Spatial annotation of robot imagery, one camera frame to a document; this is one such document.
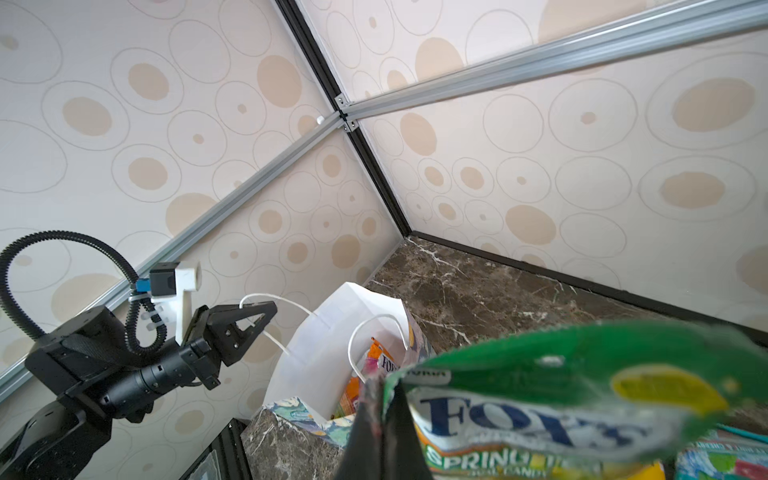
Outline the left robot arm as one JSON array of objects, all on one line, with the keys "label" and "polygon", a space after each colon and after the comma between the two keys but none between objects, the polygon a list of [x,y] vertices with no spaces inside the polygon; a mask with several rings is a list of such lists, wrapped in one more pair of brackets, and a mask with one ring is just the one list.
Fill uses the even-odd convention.
[{"label": "left robot arm", "polygon": [[[70,241],[108,257],[126,277],[129,310],[120,321],[106,306],[86,310],[45,332],[21,308],[9,272],[22,251],[44,241]],[[140,423],[154,403],[177,388],[220,384],[223,366],[243,359],[278,308],[272,301],[198,308],[180,341],[156,302],[178,293],[179,263],[159,263],[139,277],[114,248],[89,235],[50,230],[26,235],[1,253],[1,308],[34,345],[26,369],[56,397],[1,451],[4,479],[73,479],[112,436],[112,423]]]}]

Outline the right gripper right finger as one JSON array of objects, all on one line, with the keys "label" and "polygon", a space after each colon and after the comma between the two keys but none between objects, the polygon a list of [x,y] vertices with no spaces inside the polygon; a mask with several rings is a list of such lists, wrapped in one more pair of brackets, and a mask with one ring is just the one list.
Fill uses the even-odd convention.
[{"label": "right gripper right finger", "polygon": [[386,480],[432,480],[418,439],[406,394],[394,389],[383,416],[382,478]]}]

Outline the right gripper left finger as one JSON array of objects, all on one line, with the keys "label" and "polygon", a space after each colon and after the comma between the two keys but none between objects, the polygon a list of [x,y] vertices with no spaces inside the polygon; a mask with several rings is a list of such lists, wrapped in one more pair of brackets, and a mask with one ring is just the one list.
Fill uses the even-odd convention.
[{"label": "right gripper left finger", "polygon": [[382,377],[364,386],[352,430],[336,473],[336,480],[382,478]]}]

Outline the floral white paper bag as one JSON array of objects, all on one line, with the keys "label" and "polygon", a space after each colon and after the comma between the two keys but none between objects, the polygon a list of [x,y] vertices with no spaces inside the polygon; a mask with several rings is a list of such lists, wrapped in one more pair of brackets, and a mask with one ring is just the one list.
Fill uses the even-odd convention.
[{"label": "floral white paper bag", "polygon": [[378,340],[400,368],[434,355],[429,340],[396,298],[347,282],[310,311],[277,295],[266,296],[290,313],[306,318],[291,340],[271,341],[282,350],[263,406],[293,426],[327,443],[345,447],[355,414],[335,418],[334,412],[352,376],[364,381],[363,357]]}]

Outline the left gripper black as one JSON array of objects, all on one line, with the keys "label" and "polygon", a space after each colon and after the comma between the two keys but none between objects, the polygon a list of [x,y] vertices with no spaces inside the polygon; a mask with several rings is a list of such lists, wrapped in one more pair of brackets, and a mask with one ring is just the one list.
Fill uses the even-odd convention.
[{"label": "left gripper black", "polygon": [[143,420],[154,404],[178,388],[220,384],[221,364],[231,366],[278,313],[272,301],[199,307],[182,346],[164,347],[158,358],[138,369],[123,369],[95,386],[95,400],[113,419]]}]

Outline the orange snack bag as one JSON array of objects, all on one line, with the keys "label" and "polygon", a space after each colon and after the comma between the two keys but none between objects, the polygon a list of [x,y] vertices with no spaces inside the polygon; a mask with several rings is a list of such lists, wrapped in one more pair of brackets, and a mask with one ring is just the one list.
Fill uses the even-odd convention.
[{"label": "orange snack bag", "polygon": [[334,412],[335,418],[350,416],[356,413],[359,403],[361,381],[357,376],[352,376],[344,388],[339,399],[338,407]]},{"label": "orange snack bag", "polygon": [[363,357],[361,369],[363,375],[368,378],[379,371],[390,373],[398,370],[399,365],[388,350],[374,337],[371,337],[370,340],[371,345]]}]

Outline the green snack bag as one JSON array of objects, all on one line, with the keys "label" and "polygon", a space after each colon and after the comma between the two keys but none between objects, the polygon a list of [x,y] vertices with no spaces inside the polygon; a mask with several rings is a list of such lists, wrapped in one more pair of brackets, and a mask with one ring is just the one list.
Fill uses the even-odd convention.
[{"label": "green snack bag", "polygon": [[433,478],[622,479],[767,399],[767,353],[740,332],[634,320],[530,332],[391,374]]}]

